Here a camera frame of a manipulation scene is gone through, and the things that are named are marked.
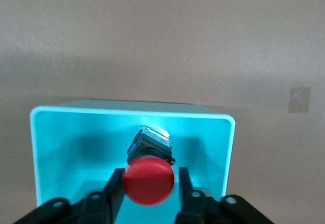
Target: tape piece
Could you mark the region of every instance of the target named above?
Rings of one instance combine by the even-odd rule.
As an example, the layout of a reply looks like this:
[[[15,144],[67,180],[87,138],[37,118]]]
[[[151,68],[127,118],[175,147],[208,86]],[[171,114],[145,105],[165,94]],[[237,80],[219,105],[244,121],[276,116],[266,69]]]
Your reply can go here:
[[[289,113],[307,113],[311,87],[293,87],[290,91]]]

